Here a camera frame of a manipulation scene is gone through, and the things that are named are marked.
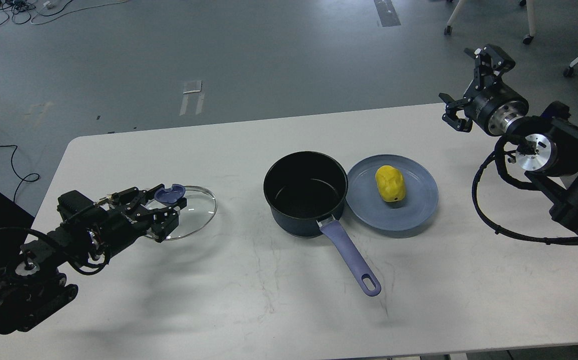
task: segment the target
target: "caster wheel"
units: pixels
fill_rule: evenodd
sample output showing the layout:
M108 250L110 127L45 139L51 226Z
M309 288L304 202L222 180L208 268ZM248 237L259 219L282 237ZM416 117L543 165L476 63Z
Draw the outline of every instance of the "caster wheel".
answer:
M573 68L570 66L567 66L567 68L562 72L562 75L565 78L570 78L573 76Z

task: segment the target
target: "purple lid handle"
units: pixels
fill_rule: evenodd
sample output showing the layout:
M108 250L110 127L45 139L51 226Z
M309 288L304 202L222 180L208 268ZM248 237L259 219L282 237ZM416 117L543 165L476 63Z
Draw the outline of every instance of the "purple lid handle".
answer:
M164 205L173 205L186 193L186 187L180 184L173 184L171 187L158 189L154 194L154 199Z
M328 219L319 221L318 225L320 231L331 239L340 255L342 255L346 266L351 270L362 291L368 296L376 296L379 294L382 287L378 278L373 275L373 271L371 271L369 265L367 265L364 258L362 258L362 255L360 255L360 252L351 241L349 235L344 231L342 224L330 216ZM369 289L367 283L373 285L373 289Z

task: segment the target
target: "blue plate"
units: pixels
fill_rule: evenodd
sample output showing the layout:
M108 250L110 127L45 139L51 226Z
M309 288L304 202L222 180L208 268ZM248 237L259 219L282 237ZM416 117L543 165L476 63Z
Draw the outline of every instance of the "blue plate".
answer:
M399 169L405 178L407 196L398 202L382 200L375 182L381 166ZM433 176L417 162L400 155L374 155L358 162L348 174L346 202L367 225L383 231L407 231L427 221L438 205L438 186Z

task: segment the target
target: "concrete floor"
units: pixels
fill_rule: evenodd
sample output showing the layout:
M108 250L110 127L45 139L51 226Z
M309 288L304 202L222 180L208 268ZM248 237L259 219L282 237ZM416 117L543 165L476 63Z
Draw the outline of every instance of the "concrete floor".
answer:
M444 36L456 3L394 0L401 25L393 27L381 27L370 0L130 0L47 25L6 23L0 144L20 146L20 174L42 175L21 187L17 202L37 212L75 137L437 103L439 92L462 95L472 78L463 48L487 43L517 62L505 82L529 100L531 114L560 100L578 125L578 65L574 77L561 75L578 55L578 2L537 1L531 45L521 42L526 10L514 0L470 0ZM180 115L190 80L204 82L202 111L195 96ZM441 116L438 127L446 126ZM9 159L10 149L0 148L0 191L12 198L18 180ZM571 349L578 346L512 353L578 359ZM503 358L494 355L469 358Z

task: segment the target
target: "yellow potato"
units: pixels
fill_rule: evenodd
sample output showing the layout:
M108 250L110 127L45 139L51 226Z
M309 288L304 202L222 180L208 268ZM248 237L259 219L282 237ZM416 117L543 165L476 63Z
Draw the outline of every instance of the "yellow potato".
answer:
M400 170L390 165L381 166L375 172L375 182L378 185L378 192L382 200L387 203L401 201L407 196L405 178Z

